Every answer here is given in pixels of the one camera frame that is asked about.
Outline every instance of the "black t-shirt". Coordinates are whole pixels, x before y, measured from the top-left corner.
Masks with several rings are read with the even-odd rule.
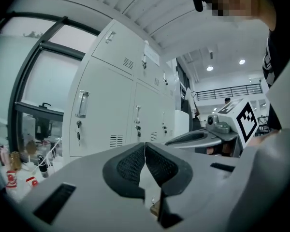
[[[276,11],[276,27],[270,31],[263,59],[263,73],[269,88],[279,77],[290,59],[290,0],[270,0]],[[279,130],[281,125],[272,106],[268,126]]]

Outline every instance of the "key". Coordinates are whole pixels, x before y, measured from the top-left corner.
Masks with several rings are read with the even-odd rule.
[[[79,146],[79,141],[81,139],[81,136],[80,136],[79,132],[77,132],[77,139],[78,139],[78,146]]]

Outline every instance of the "person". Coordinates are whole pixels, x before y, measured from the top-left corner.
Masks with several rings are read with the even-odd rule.
[[[269,88],[279,77],[290,59],[290,0],[212,0],[212,9],[218,14],[258,19],[269,28],[263,73]],[[257,145],[281,129],[270,105],[268,126],[274,129],[268,135],[253,138],[249,145]]]
[[[229,97],[224,99],[225,104],[228,104],[230,101],[231,101],[231,98],[229,98]]]

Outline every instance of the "railing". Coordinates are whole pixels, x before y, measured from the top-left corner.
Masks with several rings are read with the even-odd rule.
[[[197,96],[198,101],[202,101],[209,99],[235,97],[240,95],[255,95],[262,93],[263,92],[260,84],[251,84],[245,86],[226,87],[209,91],[197,92],[195,96]]]

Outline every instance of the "window frame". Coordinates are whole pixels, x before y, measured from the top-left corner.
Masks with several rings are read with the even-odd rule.
[[[49,14],[40,14],[40,13],[8,13],[6,16],[0,21],[0,30],[4,27],[5,24],[9,22],[13,17],[30,17],[37,19],[44,19],[55,21],[55,24],[51,26],[36,42],[34,47],[30,50],[27,57],[25,58],[22,66],[20,67],[19,73],[16,77],[16,80],[13,85],[9,108],[8,108],[8,142],[10,151],[19,150],[18,149],[18,137],[22,130],[22,123],[20,119],[20,115],[22,113],[35,115],[43,118],[47,118],[55,121],[63,121],[63,113],[58,111],[53,111],[50,109],[43,109],[40,107],[35,107],[33,105],[29,105],[21,102],[24,89],[28,80],[28,77],[33,69],[35,61],[38,56],[43,51],[50,51],[57,54],[62,54],[67,57],[71,57],[77,60],[82,60],[85,53],[77,51],[75,49],[49,42],[49,40],[56,34],[58,30],[64,25],[68,25],[71,27],[75,27],[77,29],[86,31],[90,34],[98,36],[100,31],[83,25],[81,23],[70,20],[68,17],[63,16],[54,16]]]

